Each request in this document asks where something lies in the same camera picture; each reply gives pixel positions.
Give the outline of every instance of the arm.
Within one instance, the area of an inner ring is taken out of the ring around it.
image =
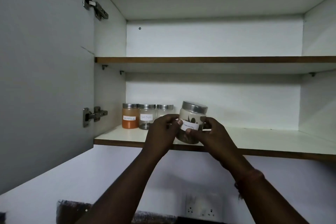
[[[195,137],[207,151],[233,176],[236,182],[248,178],[254,168],[239,153],[222,124],[213,118],[206,118],[204,128],[211,131],[197,131],[188,128],[188,136]],[[240,195],[246,202],[256,224],[308,224],[308,222],[284,199],[263,177],[239,183]]]
[[[178,117],[168,114],[154,121],[141,153],[76,224],[131,223],[150,175],[182,125],[181,120],[175,120]]]

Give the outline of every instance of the hand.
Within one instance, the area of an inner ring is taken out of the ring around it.
[[[205,149],[224,168],[232,173],[234,178],[253,168],[243,155],[240,154],[237,146],[222,124],[214,118],[206,117],[204,129],[209,128],[211,128],[211,131],[197,131],[188,128],[185,132],[187,136],[199,140]]]
[[[160,160],[168,152],[183,124],[182,120],[176,120],[178,117],[178,114],[166,114],[157,118],[149,127],[143,152]]]

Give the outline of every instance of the white label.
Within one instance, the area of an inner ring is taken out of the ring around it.
[[[136,116],[125,116],[124,115],[123,120],[136,120]]]
[[[182,120],[182,121],[183,121],[183,124],[181,126],[181,129],[184,130],[184,131],[186,131],[187,128],[192,128],[192,129],[198,130],[198,127],[200,126],[197,123],[191,123],[191,122],[188,122],[186,120]]]
[[[149,121],[153,120],[153,114],[140,114],[140,120]]]

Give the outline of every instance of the silver lid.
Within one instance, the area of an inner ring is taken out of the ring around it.
[[[198,114],[206,114],[208,107],[199,103],[183,101],[182,108],[186,111],[195,112]]]
[[[139,108],[139,104],[126,104],[126,103],[123,103],[123,108],[125,108],[125,109],[137,109],[137,108]]]
[[[173,110],[174,105],[157,105],[159,110]]]
[[[156,105],[139,104],[140,109],[155,109]]]

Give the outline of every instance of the cabinet hinge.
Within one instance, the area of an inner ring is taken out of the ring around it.
[[[100,117],[106,116],[107,111],[101,110],[100,106],[96,106],[94,108],[94,112],[90,112],[89,108],[83,109],[83,127],[86,128],[91,119],[94,119],[94,122],[97,122],[100,120]]]
[[[102,20],[102,18],[106,20],[109,18],[109,14],[105,12],[105,10],[98,2],[94,2],[92,0],[83,0],[83,6],[86,10],[89,10],[92,6],[95,10],[96,18],[100,21]]]

